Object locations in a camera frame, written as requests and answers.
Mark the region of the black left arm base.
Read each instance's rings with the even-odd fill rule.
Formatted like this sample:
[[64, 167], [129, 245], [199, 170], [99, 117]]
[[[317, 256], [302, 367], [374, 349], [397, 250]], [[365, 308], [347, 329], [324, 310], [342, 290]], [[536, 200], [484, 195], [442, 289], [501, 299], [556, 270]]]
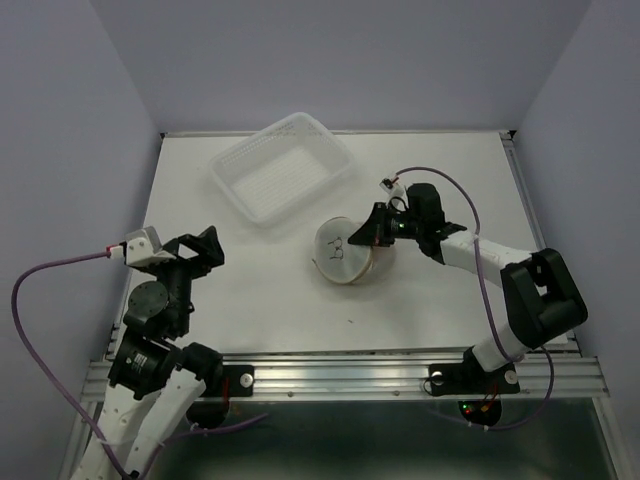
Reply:
[[186, 420], [196, 427], [212, 429], [221, 426], [231, 410], [233, 399], [253, 396], [253, 365], [225, 365], [221, 376], [187, 410]]

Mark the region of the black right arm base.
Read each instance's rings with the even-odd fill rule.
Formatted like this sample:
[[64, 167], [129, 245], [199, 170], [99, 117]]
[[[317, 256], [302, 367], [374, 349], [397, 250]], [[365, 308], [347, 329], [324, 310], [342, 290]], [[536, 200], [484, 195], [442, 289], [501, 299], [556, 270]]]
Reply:
[[458, 397], [462, 419], [489, 429], [501, 419], [501, 397], [518, 394], [520, 384], [513, 364], [488, 373], [462, 363], [440, 363], [427, 368], [423, 390], [433, 397]]

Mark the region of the white mesh laundry bag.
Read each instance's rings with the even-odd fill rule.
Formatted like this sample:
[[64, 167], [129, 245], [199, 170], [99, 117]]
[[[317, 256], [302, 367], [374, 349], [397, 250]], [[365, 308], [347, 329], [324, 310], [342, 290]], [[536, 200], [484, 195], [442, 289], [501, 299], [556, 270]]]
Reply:
[[330, 283], [371, 285], [384, 280], [393, 270], [394, 247], [352, 245], [349, 237], [362, 226], [348, 217], [334, 217], [316, 231], [312, 261], [320, 275]]

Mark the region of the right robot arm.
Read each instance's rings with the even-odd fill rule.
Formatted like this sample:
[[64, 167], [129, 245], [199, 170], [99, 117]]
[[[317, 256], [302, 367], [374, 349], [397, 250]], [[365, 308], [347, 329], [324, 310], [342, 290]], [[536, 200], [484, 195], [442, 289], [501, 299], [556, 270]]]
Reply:
[[390, 247], [397, 239], [413, 240], [432, 260], [475, 274], [482, 295], [488, 282], [502, 290], [507, 323], [499, 328], [491, 320], [491, 336], [465, 353], [460, 378], [466, 387], [484, 389], [496, 370], [587, 320], [586, 304], [558, 251], [505, 247], [446, 220], [432, 184], [413, 184], [398, 201], [406, 204], [404, 209], [392, 201], [375, 203], [348, 243]]

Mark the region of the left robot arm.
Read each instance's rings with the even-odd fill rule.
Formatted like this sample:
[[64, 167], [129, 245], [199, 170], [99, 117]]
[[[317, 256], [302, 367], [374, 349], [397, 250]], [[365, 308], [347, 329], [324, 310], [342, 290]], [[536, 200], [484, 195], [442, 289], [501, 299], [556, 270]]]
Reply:
[[188, 408], [222, 384], [220, 353], [174, 342], [189, 331], [193, 282], [222, 266], [225, 254], [213, 226], [166, 243], [145, 227], [108, 251], [150, 278], [129, 294], [98, 429], [73, 476], [142, 479]]

